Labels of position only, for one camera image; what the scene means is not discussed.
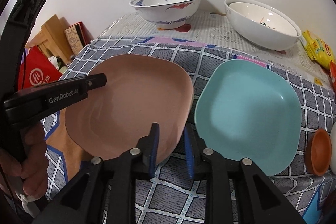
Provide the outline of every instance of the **blue and white bowl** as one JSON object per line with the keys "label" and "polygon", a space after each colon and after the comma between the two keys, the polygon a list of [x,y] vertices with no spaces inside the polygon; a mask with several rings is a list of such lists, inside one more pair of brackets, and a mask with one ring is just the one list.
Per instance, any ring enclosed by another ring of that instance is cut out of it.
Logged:
{"label": "blue and white bowl", "polygon": [[198,9],[201,0],[131,0],[145,20],[162,29],[174,29],[184,25]]}

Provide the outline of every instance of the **checkered tablecloth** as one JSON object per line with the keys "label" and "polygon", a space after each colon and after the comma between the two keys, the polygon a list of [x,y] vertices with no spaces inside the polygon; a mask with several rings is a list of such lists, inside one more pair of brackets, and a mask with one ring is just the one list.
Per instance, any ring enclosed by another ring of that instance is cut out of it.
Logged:
{"label": "checkered tablecloth", "polygon": [[[157,37],[155,39],[153,37],[100,37],[79,53],[63,78],[86,75],[105,59],[126,53],[170,60],[188,72],[195,91],[194,102],[188,118],[188,122],[192,124],[194,123],[196,102],[218,65],[237,58],[238,55],[250,58],[252,61],[259,60],[242,52],[214,45],[196,47],[186,45],[183,41],[179,41],[179,44],[163,44],[158,42]],[[309,138],[318,128],[324,128],[330,132],[335,122],[334,92],[288,71],[276,68],[274,64],[266,64],[266,67],[290,83],[301,103],[301,133],[295,158],[288,168],[270,179],[303,215],[316,193],[319,194],[319,203],[322,204],[327,195],[336,188],[336,175],[333,175],[330,170],[324,176],[318,177],[309,174],[304,164],[304,151]],[[48,132],[52,134],[58,126],[58,115],[59,113],[55,113],[42,120],[46,134]],[[204,222],[205,182],[188,179],[182,140],[183,138],[174,153],[158,166],[154,179],[137,181],[137,224]],[[51,199],[68,182],[68,178],[66,169],[63,167],[63,154],[49,146],[46,155],[50,161],[48,168],[49,187],[46,195],[48,199]],[[234,220],[238,221],[232,184],[231,197]],[[105,211],[103,223],[106,221],[106,214]]]}

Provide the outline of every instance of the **small orange bowl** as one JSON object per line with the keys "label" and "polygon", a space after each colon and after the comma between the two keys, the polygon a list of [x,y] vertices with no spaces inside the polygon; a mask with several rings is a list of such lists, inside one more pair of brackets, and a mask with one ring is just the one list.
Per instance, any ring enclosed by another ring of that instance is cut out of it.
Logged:
{"label": "small orange bowl", "polygon": [[331,140],[324,129],[316,130],[308,141],[304,154],[307,171],[318,176],[324,175],[330,165]]}

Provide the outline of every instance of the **teal square dish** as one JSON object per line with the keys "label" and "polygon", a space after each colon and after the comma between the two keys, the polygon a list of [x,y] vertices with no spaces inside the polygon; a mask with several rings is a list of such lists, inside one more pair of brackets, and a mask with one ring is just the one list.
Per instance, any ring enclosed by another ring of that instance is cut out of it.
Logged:
{"label": "teal square dish", "polygon": [[301,106],[291,85],[245,60],[219,65],[195,109],[207,147],[225,158],[252,159],[268,176],[293,160],[300,138]]}

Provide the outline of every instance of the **white circular logo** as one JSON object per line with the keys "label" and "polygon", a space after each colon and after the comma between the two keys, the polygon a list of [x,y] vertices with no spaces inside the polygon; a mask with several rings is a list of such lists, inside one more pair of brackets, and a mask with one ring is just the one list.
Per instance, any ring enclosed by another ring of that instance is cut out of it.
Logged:
{"label": "white circular logo", "polygon": [[40,85],[43,81],[43,72],[38,68],[33,69],[30,72],[29,81],[34,86]]}

